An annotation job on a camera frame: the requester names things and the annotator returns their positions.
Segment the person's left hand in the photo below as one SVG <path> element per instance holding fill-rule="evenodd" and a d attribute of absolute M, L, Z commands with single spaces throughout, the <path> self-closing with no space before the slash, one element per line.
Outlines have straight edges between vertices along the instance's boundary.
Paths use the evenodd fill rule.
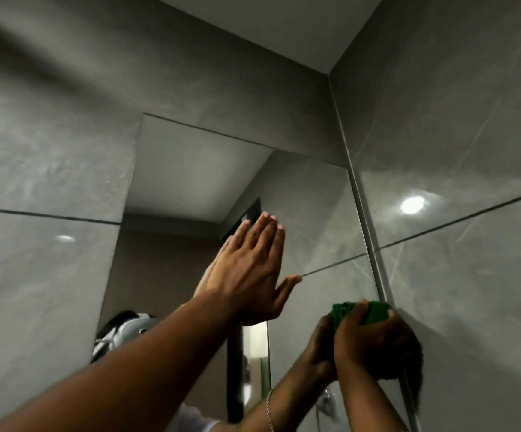
<path fill-rule="evenodd" d="M 256 221 L 251 221 L 251 227 L 245 241 L 251 256 L 256 240 L 252 234 L 255 223 Z M 273 317 L 274 292 L 286 278 L 284 277 L 279 281 L 286 239 L 285 227 L 278 221 L 277 237 L 273 249 L 278 254 L 279 266 L 274 266 L 266 260 L 263 264 L 257 265 L 254 265 L 252 261 L 249 267 L 224 267 L 222 265 L 222 254 L 231 237 L 232 235 L 213 263 L 206 291 L 218 292 L 226 298 L 230 314 L 234 316 L 236 324 L 240 326 L 254 326 L 264 321 L 276 319 L 277 317 Z"/>

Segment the person's right hand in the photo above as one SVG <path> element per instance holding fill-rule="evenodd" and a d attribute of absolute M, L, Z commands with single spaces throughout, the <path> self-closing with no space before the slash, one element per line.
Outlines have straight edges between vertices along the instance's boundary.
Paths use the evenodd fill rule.
<path fill-rule="evenodd" d="M 407 368 L 422 364 L 422 347 L 412 328 L 392 308 L 389 318 L 369 324 L 368 339 L 334 338 L 334 360 L 361 365 L 375 380 L 399 377 Z"/>

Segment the green cleaning cloth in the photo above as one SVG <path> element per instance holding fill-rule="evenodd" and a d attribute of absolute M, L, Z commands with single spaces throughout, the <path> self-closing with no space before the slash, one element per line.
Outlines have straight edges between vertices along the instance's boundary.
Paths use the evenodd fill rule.
<path fill-rule="evenodd" d="M 331 316 L 335 332 L 337 331 L 338 327 L 340 326 L 342 320 L 346 317 L 346 315 L 351 313 L 355 305 L 355 302 L 343 302 L 332 305 Z M 364 319 L 362 319 L 361 325 L 369 325 L 378 323 L 380 321 L 385 321 L 389 318 L 389 309 L 391 309 L 391 306 L 388 303 L 379 301 L 369 301 L 367 313 Z"/>

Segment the person's right forearm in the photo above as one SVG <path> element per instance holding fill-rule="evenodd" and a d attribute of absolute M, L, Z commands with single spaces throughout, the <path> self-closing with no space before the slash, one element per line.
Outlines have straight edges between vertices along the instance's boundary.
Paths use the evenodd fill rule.
<path fill-rule="evenodd" d="M 409 432 L 378 382 L 361 365 L 336 364 L 351 432 Z"/>

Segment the person's left forearm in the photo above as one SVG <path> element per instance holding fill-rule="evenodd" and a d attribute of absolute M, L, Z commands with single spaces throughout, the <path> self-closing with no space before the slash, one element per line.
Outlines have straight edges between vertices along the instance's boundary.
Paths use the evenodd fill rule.
<path fill-rule="evenodd" d="M 7 415 L 0 432 L 164 432 L 241 312 L 206 292 Z"/>

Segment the frameless wall mirror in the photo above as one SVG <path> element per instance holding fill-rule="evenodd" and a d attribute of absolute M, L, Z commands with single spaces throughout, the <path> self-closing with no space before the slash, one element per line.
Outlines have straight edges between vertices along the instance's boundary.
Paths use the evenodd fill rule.
<path fill-rule="evenodd" d="M 98 328 L 148 314 L 137 334 L 191 296 L 242 221 L 285 226 L 279 282 L 300 275 L 282 315 L 233 330 L 187 397 L 236 422 L 284 377 L 332 306 L 378 300 L 345 167 L 164 118 L 144 116 Z"/>

